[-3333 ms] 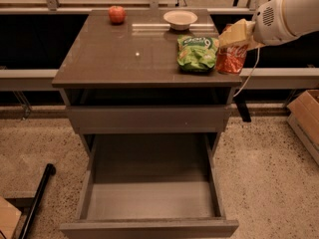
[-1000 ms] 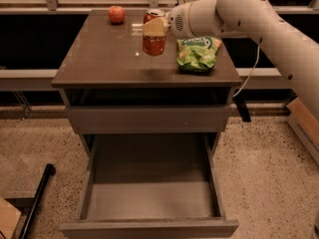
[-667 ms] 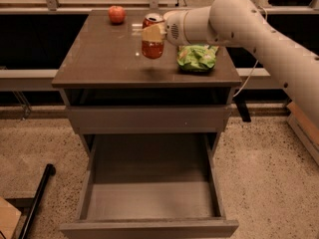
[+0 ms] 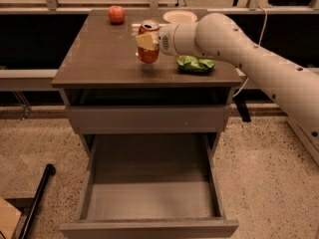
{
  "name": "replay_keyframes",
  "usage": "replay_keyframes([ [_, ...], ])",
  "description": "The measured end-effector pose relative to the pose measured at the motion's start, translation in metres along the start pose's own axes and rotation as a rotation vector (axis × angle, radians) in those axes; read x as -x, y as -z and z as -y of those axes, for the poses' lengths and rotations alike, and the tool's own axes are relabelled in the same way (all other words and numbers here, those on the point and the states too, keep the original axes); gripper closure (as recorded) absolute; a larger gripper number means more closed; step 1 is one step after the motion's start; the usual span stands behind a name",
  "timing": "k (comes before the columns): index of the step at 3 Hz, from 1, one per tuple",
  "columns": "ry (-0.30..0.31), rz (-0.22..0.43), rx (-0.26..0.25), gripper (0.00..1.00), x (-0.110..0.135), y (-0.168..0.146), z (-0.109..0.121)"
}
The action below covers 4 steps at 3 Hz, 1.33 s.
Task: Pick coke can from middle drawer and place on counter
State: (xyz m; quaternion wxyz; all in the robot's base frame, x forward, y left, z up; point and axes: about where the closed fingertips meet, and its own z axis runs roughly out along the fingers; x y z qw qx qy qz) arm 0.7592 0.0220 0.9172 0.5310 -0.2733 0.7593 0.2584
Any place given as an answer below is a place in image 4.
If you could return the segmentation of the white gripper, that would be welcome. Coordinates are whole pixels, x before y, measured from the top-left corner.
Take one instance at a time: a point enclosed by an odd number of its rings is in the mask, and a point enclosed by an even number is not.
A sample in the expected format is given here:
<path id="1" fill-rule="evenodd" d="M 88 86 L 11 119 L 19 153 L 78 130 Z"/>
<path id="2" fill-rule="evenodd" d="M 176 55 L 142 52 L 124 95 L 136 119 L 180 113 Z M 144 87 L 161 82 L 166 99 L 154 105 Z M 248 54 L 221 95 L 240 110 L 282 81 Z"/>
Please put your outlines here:
<path id="1" fill-rule="evenodd" d="M 199 56 L 195 42 L 197 23 L 171 23 L 162 26 L 159 32 L 146 32 L 136 36 L 140 48 L 155 51 L 158 48 L 168 56 Z"/>

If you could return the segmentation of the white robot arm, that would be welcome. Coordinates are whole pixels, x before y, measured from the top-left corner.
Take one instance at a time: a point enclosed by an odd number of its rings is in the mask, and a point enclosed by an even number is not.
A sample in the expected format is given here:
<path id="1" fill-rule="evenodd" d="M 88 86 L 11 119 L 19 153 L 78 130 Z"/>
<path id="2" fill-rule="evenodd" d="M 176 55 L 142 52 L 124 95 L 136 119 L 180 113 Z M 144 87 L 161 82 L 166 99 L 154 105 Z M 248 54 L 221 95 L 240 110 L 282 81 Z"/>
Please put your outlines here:
<path id="1" fill-rule="evenodd" d="M 319 75 L 254 43 L 229 17 L 211 13 L 197 22 L 166 24 L 136 35 L 136 42 L 168 56 L 232 64 L 319 142 Z"/>

